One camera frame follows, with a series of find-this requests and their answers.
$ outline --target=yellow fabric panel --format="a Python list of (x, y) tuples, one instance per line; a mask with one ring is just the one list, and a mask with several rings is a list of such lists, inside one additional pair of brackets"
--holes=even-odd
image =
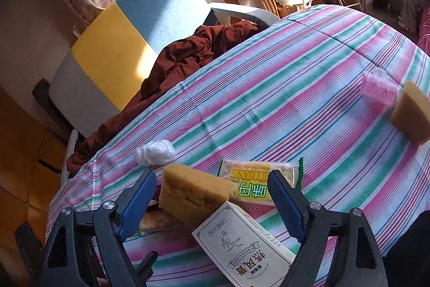
[(157, 58), (117, 3), (107, 7), (72, 47), (83, 71), (122, 110)]

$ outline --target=chair backrest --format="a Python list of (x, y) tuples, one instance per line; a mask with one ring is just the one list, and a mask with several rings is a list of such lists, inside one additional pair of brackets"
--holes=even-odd
[(85, 137), (119, 113), (160, 51), (191, 36), (205, 0), (116, 0), (84, 31), (55, 73), (49, 96)]

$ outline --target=sponge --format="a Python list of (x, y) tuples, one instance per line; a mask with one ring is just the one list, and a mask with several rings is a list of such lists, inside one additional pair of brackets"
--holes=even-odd
[(160, 208), (197, 227), (228, 201), (233, 182), (181, 164), (164, 167)]
[(405, 82), (391, 123), (411, 142), (425, 144), (430, 140), (430, 101), (413, 82)]

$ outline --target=crumpled plastic bag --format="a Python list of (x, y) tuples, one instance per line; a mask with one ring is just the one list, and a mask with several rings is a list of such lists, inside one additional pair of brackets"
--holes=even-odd
[(176, 151), (169, 140), (154, 140), (133, 151), (134, 160), (142, 166), (161, 166), (175, 159)]

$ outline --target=pink fabric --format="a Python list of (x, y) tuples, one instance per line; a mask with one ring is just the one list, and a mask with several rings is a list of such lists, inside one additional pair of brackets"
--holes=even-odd
[(424, 9), (423, 11), (423, 18), (420, 22), (418, 47), (430, 56), (430, 8)]

